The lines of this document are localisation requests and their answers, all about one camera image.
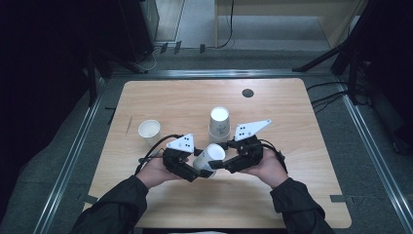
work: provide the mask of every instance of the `person's right hand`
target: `person's right hand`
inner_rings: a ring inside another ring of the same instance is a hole
[[[258,165],[244,169],[240,173],[257,176],[263,182],[275,188],[286,181],[288,175],[272,150],[264,148],[263,154],[263,158]]]

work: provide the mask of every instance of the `metal frame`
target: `metal frame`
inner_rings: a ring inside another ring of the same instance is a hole
[[[131,75],[131,72],[123,69],[115,69],[114,77],[129,77],[133,80],[170,80],[170,79],[259,79],[259,78],[276,78],[276,77],[305,77],[305,76],[331,76],[329,69],[312,69],[307,72],[292,72],[290,69],[274,69],[274,70],[164,70],[154,71],[148,74]],[[55,186],[52,189],[44,210],[37,222],[34,233],[48,233],[50,225],[55,217],[58,204],[67,186],[68,180],[71,177],[79,153],[82,149],[85,138],[89,132],[94,116],[100,104],[101,96],[106,88],[106,81],[102,78],[99,80],[99,90],[97,99],[94,105],[88,109],[85,119],[79,129],[78,134],[72,144],[72,147],[67,155],[66,161],[56,180]],[[347,88],[344,85],[338,85],[340,91]],[[413,233],[413,214],[407,199],[402,194],[397,182],[388,168],[386,161],[381,154],[373,136],[369,132],[357,106],[353,106],[352,102],[344,97],[346,107],[357,127],[358,133],[367,149],[371,161],[377,171],[379,178],[391,199],[394,209],[406,231]]]

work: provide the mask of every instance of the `gray carpet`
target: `gray carpet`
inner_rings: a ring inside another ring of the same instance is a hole
[[[68,186],[61,197],[49,233],[67,233],[82,211],[83,200],[88,194],[94,170],[109,130],[108,122],[112,110],[105,109],[105,107],[116,107],[126,82],[138,79],[165,78],[162,76],[165,74],[163,73],[165,70],[289,69],[304,64],[320,54],[322,52],[207,50],[200,55],[197,50],[183,50],[174,55],[173,50],[168,50],[161,55],[159,51],[155,54],[157,65],[147,75],[132,74],[122,67],[117,67],[114,77],[108,81],[108,86],[103,93],[93,125]],[[142,66],[151,66],[151,62],[154,61],[149,58]],[[329,67],[331,63],[332,59],[317,68]],[[335,80],[326,69],[323,74],[319,75],[292,73],[290,75],[302,78],[307,87]],[[317,99],[335,92],[337,92],[335,86],[319,87],[310,90],[309,96],[311,99]],[[54,141],[22,170],[8,212],[1,224],[0,233],[33,232],[45,206],[47,196],[82,123],[87,106],[88,94],[85,94],[60,128]],[[372,133],[380,142],[380,147],[386,152],[389,164],[394,175],[397,176],[401,188],[405,194],[410,194],[411,197],[413,194],[412,185],[410,185],[408,178],[412,177],[413,172],[411,170],[413,167],[412,157],[398,156],[392,153],[389,140],[374,111],[370,107],[364,106],[362,112],[368,123],[371,124]],[[317,114],[317,118],[353,220],[350,228],[336,230],[336,232],[404,233],[394,207],[371,163],[344,102],[337,100],[331,103]]]

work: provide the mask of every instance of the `person's left hand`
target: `person's left hand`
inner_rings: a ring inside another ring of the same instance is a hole
[[[136,175],[149,189],[151,187],[158,186],[159,184],[173,179],[181,179],[178,175],[170,173],[164,166],[162,154],[158,154],[157,157],[151,159],[143,169]]]

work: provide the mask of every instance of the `tabletop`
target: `tabletop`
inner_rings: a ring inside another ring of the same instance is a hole
[[[245,97],[243,91],[253,92]],[[161,137],[193,134],[197,148],[208,146],[209,113],[215,106],[230,112],[232,135],[238,124],[271,119],[257,134],[285,156],[288,175],[304,182],[325,210],[333,228],[347,228],[342,195],[304,83],[288,79],[130,81],[121,94],[89,195],[101,197],[134,173],[150,145],[137,133],[144,120],[161,123]],[[227,151],[227,160],[236,156]],[[189,157],[190,165],[194,156]],[[218,170],[212,178],[174,180],[151,188],[148,209],[137,227],[283,228],[274,210],[271,188],[252,175]]]

